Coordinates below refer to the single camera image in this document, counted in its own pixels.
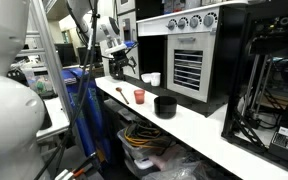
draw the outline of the white countertop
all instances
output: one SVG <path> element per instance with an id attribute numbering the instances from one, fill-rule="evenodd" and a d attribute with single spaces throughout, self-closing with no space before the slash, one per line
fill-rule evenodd
<path id="1" fill-rule="evenodd" d="M 288 172 L 286 170 L 228 143 L 221 137 L 226 105 L 208 118 L 178 105 L 175 117 L 163 120 L 154 114 L 153 108 L 156 95 L 146 91 L 145 103 L 137 105 L 133 92 L 140 88 L 124 81 L 113 80 L 110 76 L 97 78 L 96 84 L 107 94 L 124 103 L 125 106 L 135 110 L 240 178 L 250 180 L 288 180 Z M 116 87 L 123 89 L 124 96 L 130 102 L 129 105 L 124 102 L 120 93 L 115 90 Z"/>
<path id="2" fill-rule="evenodd" d="M 47 111 L 52 121 L 52 126 L 48 129 L 40 130 L 36 133 L 37 141 L 41 141 L 56 134 L 65 132 L 69 125 L 69 120 L 62 110 L 60 99 L 54 98 L 44 100 Z"/>

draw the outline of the white cup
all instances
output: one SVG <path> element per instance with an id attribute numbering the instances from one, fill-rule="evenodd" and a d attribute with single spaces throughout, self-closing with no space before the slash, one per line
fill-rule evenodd
<path id="1" fill-rule="evenodd" d="M 161 84 L 161 73 L 153 72 L 151 79 L 152 86 L 159 86 Z"/>

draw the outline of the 3d printer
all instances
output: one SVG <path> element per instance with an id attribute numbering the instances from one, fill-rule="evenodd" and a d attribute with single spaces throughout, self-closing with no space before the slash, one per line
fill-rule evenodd
<path id="1" fill-rule="evenodd" d="M 247 8 L 222 136 L 288 168 L 288 1 Z"/>

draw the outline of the tangled wires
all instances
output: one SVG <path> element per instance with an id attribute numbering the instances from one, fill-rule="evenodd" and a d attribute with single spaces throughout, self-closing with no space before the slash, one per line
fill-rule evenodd
<path id="1" fill-rule="evenodd" d="M 169 147 L 172 140 L 163 136 L 160 129 L 153 127 L 145 121 L 131 124 L 124 131 L 124 138 L 133 147 L 165 149 Z"/>

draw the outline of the metal pole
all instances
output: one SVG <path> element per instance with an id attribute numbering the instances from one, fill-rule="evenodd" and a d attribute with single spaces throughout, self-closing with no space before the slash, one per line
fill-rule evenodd
<path id="1" fill-rule="evenodd" d="M 265 77 L 264 84 L 263 84 L 263 87 L 262 87 L 262 92 L 261 92 L 261 95 L 260 95 L 260 99 L 258 101 L 259 103 L 257 105 L 256 112 L 255 112 L 256 114 L 258 114 L 258 111 L 260 110 L 261 102 L 262 102 L 263 95 L 264 95 L 264 92 L 265 92 L 265 88 L 266 88 L 266 85 L 267 85 L 268 76 L 269 76 L 271 68 L 272 68 L 272 64 L 273 64 L 273 58 L 270 61 L 270 65 L 269 65 L 267 73 L 266 73 L 266 77 Z"/>
<path id="2" fill-rule="evenodd" d="M 251 90 L 252 90 L 252 85 L 253 85 L 253 81 L 254 81 L 254 77 L 255 77 L 255 73 L 256 73 L 256 69 L 257 69 L 257 64 L 258 64 L 258 60 L 260 58 L 260 55 L 256 55 L 255 56 L 255 60 L 254 60 L 254 65 L 253 65 L 253 69 L 252 69 L 252 74 L 251 74 L 251 78 L 250 81 L 248 83 L 248 87 L 247 87 L 247 91 L 246 91 L 246 97 L 245 97 L 245 102 L 244 102 L 244 106 L 243 106 L 243 110 L 241 115 L 244 116 L 245 115 L 245 111 L 246 111 L 246 107 L 249 103 L 249 98 L 250 98 L 250 94 L 251 94 Z"/>
<path id="3" fill-rule="evenodd" d="M 253 102 L 252 102 L 251 110 L 254 110 L 254 105 L 255 105 L 256 99 L 257 99 L 257 94 L 258 94 L 258 92 L 259 92 L 259 90 L 260 90 L 260 87 L 261 87 L 261 84 L 262 84 L 262 80 L 263 80 L 263 75 L 264 75 L 264 71 L 265 71 L 267 59 L 268 59 L 268 55 L 265 56 L 265 59 L 264 59 L 263 65 L 262 65 L 262 70 L 261 70 L 260 78 L 259 78 L 259 80 L 258 80 L 258 84 L 257 84 L 257 87 L 256 87 L 256 91 L 255 91 L 255 94 L 254 94 L 254 96 L 253 96 Z"/>
<path id="4" fill-rule="evenodd" d="M 52 36 L 47 24 L 46 14 L 42 0 L 31 1 L 30 15 L 30 20 L 32 20 L 33 25 L 35 25 L 34 28 L 36 28 L 40 34 L 40 38 L 36 38 L 36 43 L 42 46 L 45 50 L 45 55 L 41 55 L 41 59 L 44 59 L 54 89 L 57 92 L 61 101 L 63 110 L 66 112 L 68 119 L 71 119 L 73 111 L 70 105 L 67 89 L 62 77 L 61 62 L 56 53 L 55 46 L 52 41 Z"/>
<path id="5" fill-rule="evenodd" d="M 43 48 L 21 50 L 21 51 L 16 55 L 16 57 L 33 56 L 33 55 L 45 55 L 45 50 L 44 50 Z"/>

